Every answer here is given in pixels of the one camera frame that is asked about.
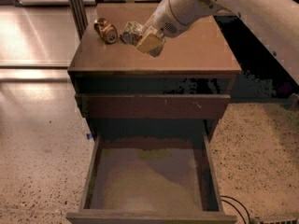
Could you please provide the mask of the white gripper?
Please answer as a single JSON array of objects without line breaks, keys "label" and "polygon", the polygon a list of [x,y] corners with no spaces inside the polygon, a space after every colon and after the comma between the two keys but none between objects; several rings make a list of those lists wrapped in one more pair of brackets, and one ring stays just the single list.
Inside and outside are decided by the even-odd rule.
[{"label": "white gripper", "polygon": [[163,49],[166,37],[177,37],[187,30],[172,12],[170,0],[163,0],[146,21],[147,28],[142,38],[136,44],[136,48],[148,53],[152,57],[158,57]]}]

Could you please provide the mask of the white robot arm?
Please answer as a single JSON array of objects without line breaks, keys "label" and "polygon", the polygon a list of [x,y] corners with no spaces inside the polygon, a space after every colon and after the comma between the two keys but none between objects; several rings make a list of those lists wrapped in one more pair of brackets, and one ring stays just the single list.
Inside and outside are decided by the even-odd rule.
[{"label": "white robot arm", "polygon": [[144,24],[136,47],[149,52],[197,20],[226,8],[234,13],[299,83],[299,4],[292,0],[163,0]]}]

